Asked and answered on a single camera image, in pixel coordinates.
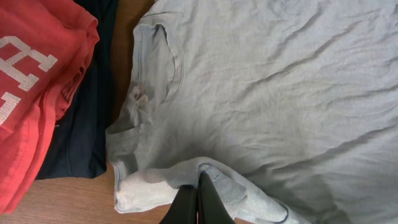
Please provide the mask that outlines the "light blue t-shirt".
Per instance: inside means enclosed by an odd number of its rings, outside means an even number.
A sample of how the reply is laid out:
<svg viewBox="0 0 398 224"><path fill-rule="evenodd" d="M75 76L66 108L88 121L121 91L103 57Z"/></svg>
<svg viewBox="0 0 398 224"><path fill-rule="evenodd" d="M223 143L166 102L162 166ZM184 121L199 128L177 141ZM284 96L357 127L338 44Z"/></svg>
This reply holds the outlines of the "light blue t-shirt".
<svg viewBox="0 0 398 224"><path fill-rule="evenodd" d="M206 173L249 222L397 222L396 1L161 0L133 36L119 213Z"/></svg>

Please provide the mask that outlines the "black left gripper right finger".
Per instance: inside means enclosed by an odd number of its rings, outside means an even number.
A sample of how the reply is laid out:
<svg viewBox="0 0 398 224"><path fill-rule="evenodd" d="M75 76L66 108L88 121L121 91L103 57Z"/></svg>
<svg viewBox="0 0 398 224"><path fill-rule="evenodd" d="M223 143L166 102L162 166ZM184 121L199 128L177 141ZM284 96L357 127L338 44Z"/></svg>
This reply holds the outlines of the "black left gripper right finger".
<svg viewBox="0 0 398 224"><path fill-rule="evenodd" d="M205 172L200 174L197 194L198 224L235 224Z"/></svg>

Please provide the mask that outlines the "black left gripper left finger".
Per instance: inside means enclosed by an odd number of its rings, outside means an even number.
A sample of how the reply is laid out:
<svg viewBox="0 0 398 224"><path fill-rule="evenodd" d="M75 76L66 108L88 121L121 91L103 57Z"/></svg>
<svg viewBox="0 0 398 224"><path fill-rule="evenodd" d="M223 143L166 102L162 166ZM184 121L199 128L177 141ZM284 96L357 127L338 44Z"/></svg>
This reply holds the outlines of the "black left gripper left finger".
<svg viewBox="0 0 398 224"><path fill-rule="evenodd" d="M197 224L197 190L194 186L179 188L160 224Z"/></svg>

